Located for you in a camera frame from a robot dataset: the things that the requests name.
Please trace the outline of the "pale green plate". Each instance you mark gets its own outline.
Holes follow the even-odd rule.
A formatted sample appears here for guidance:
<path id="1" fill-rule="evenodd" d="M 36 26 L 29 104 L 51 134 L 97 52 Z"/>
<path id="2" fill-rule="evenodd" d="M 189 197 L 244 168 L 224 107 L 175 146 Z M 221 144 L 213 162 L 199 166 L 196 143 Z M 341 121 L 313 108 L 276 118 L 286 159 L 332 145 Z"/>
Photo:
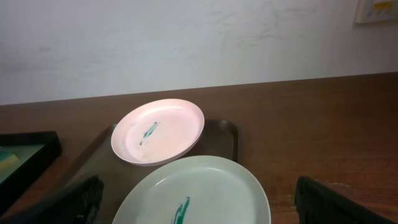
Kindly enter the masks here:
<path id="1" fill-rule="evenodd" d="M 259 181 L 242 165 L 216 156 L 166 164 L 143 178 L 119 207 L 114 223 L 270 223 Z"/>

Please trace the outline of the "yellow green sponge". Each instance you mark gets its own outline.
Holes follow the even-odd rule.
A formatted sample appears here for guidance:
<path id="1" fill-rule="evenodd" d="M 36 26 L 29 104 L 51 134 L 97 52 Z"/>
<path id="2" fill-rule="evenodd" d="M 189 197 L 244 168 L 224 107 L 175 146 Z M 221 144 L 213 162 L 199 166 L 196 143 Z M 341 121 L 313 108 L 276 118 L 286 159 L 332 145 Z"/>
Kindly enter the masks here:
<path id="1" fill-rule="evenodd" d="M 19 157 L 11 152 L 0 153 L 0 171 L 11 169 L 17 162 Z"/>

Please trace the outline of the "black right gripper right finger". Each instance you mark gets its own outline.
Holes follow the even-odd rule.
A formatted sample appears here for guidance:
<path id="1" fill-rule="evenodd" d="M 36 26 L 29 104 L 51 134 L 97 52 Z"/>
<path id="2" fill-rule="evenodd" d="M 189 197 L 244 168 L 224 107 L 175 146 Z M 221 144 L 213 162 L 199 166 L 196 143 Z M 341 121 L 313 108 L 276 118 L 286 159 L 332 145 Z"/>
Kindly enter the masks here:
<path id="1" fill-rule="evenodd" d="M 300 224 L 394 224 L 306 176 L 298 178 L 294 203 Z"/>

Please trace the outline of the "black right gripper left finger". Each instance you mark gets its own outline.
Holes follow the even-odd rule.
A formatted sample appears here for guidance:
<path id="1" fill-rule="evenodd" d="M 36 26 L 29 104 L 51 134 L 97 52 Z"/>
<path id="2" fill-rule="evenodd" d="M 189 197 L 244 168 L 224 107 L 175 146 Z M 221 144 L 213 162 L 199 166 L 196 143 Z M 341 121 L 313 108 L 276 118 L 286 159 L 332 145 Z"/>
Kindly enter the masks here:
<path id="1" fill-rule="evenodd" d="M 93 175 L 59 194 L 37 203 L 1 224 L 91 224 L 100 210 L 104 183 Z"/>

